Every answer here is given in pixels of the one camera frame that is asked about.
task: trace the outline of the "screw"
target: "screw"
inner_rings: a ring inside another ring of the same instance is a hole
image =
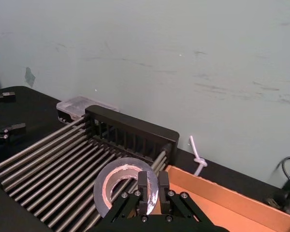
[[[181,196],[182,198],[187,198],[187,197],[188,197],[188,194],[186,194],[185,192],[183,192],[182,194],[180,194],[180,196]]]
[[[140,196],[141,195],[141,192],[139,190],[137,190],[135,193],[134,193],[135,196]]]
[[[173,191],[169,191],[169,192],[168,192],[168,195],[169,195],[170,197],[172,197],[172,196],[174,196],[174,192],[173,192]]]
[[[142,217],[142,222],[147,222],[147,217],[146,216]]]
[[[166,219],[167,222],[173,221],[173,218],[171,216],[166,216],[165,219]]]
[[[127,194],[126,192],[123,192],[123,193],[121,194],[121,197],[122,197],[122,198],[127,198],[127,196],[128,196],[128,194]]]

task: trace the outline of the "white cable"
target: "white cable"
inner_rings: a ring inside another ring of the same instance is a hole
[[[199,156],[199,154],[197,152],[197,149],[195,148],[195,144],[194,144],[194,140],[193,140],[193,136],[192,135],[190,136],[190,143],[191,143],[191,146],[192,146],[193,153],[195,155],[194,161],[196,163],[199,163],[199,166],[198,166],[197,170],[194,173],[195,176],[198,176],[198,175],[200,175],[200,172],[202,171],[203,167],[207,167],[207,163],[206,163],[205,159],[203,159],[203,158],[201,158]]]

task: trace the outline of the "orange cardboard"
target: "orange cardboard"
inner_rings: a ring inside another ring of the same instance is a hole
[[[167,172],[170,189],[187,192],[215,225],[230,232],[290,232],[288,214],[176,167]]]

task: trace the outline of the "white wall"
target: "white wall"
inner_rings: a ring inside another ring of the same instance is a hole
[[[0,81],[195,137],[262,181],[290,155],[290,0],[0,0]]]

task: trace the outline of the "duct tape roll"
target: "duct tape roll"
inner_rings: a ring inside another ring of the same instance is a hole
[[[102,217],[112,207],[111,197],[115,186],[123,179],[136,179],[138,172],[147,171],[148,207],[150,214],[158,200],[158,179],[151,167],[135,158],[121,158],[107,164],[99,173],[93,189],[96,208]]]

